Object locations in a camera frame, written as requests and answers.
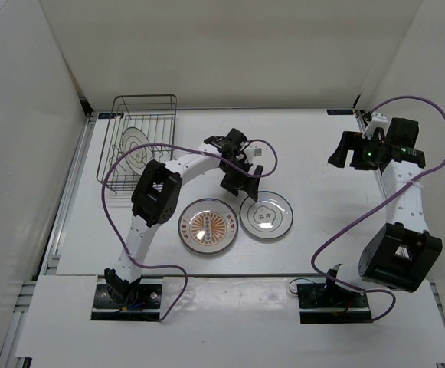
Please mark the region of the white plate black lettering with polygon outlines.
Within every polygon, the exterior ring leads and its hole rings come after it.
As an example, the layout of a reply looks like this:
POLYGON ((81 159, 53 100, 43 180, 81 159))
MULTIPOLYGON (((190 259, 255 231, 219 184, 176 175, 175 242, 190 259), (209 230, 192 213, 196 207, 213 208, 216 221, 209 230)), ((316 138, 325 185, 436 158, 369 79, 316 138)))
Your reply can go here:
POLYGON ((277 241, 292 228, 294 214, 280 194, 259 191, 257 200, 247 197, 240 204, 240 223, 246 233, 264 241, 277 241))

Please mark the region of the orange sunburst pattern plate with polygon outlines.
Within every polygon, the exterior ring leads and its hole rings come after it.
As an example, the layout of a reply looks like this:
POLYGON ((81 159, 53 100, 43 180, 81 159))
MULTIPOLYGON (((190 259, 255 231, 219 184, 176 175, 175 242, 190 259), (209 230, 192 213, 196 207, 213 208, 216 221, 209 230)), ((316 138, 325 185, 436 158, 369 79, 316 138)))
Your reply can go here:
POLYGON ((235 211, 219 199, 199 199, 188 205, 178 218, 178 235, 189 251, 218 255, 236 240, 239 224, 235 211))

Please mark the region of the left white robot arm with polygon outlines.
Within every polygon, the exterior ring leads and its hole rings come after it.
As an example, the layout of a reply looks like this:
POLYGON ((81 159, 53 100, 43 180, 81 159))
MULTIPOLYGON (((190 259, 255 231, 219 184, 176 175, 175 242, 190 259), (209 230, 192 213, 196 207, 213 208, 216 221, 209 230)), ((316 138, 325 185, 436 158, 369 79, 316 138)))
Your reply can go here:
POLYGON ((113 226, 123 250, 111 268, 104 271, 109 296, 121 307, 135 303, 145 259, 159 228, 175 213, 182 187, 205 173, 219 169, 221 187, 237 196, 240 192, 257 198, 262 165, 254 165, 257 153, 241 131, 233 128, 226 136, 210 136, 197 149, 181 149, 182 156, 161 163, 149 161, 131 195, 131 225, 127 236, 113 226))

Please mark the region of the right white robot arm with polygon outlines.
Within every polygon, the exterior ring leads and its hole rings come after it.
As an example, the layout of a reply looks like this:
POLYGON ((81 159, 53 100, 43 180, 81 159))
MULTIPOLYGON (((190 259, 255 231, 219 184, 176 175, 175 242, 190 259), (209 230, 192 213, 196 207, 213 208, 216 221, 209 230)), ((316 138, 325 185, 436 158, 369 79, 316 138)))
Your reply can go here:
POLYGON ((415 178, 426 166, 424 152, 415 149, 419 123, 388 120, 368 113, 363 132, 345 131, 329 164, 342 168, 348 153, 350 166, 380 174, 384 189, 385 224, 366 245, 355 264, 338 264, 329 270, 335 280, 321 287, 321 297, 337 307, 349 292, 385 287, 415 292, 440 256, 443 244, 433 236, 424 217, 422 186, 415 178))

